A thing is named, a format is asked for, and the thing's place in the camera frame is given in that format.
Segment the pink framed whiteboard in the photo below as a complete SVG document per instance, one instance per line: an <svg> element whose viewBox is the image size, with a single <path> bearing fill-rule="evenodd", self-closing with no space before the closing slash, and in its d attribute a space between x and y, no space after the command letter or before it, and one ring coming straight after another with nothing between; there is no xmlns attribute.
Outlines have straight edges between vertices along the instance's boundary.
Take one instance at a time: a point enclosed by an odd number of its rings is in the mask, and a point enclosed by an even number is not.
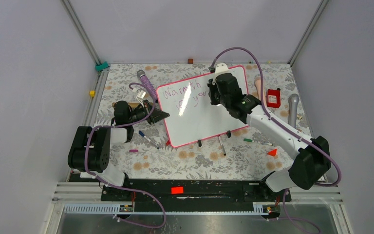
<svg viewBox="0 0 374 234"><path fill-rule="evenodd" d="M222 105L211 105L207 83L213 77L207 73L157 87L160 109L169 114L164 123L173 148L246 127Z"/></svg>

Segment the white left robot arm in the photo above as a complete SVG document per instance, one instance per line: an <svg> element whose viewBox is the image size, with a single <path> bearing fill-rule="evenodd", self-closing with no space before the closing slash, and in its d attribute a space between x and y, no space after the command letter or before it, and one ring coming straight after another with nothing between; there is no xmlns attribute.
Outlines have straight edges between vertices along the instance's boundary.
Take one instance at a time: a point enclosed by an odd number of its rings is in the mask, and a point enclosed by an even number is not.
<svg viewBox="0 0 374 234"><path fill-rule="evenodd" d="M131 196L131 186L125 183L127 175L109 163L111 143L128 143L134 135L134 125L147 121L155 124L170 116L143 100L140 104L118 101L112 104L111 126L93 128L79 126L68 154L68 165L80 171L82 177L100 178L107 186L114 186L113 194L119 200Z"/></svg>

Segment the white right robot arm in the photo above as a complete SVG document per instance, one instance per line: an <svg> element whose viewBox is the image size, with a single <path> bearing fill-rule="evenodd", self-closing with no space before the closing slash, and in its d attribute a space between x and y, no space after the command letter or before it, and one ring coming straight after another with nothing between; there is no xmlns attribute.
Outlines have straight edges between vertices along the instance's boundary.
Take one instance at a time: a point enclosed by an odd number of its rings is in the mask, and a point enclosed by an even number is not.
<svg viewBox="0 0 374 234"><path fill-rule="evenodd" d="M209 79L207 86L212 105L224 106L233 118L258 129L293 159L290 167L262 179L260 194L264 200L271 201L280 191L292 187L309 190L330 169L326 139L310 138L277 119L257 97L242 93L231 73Z"/></svg>

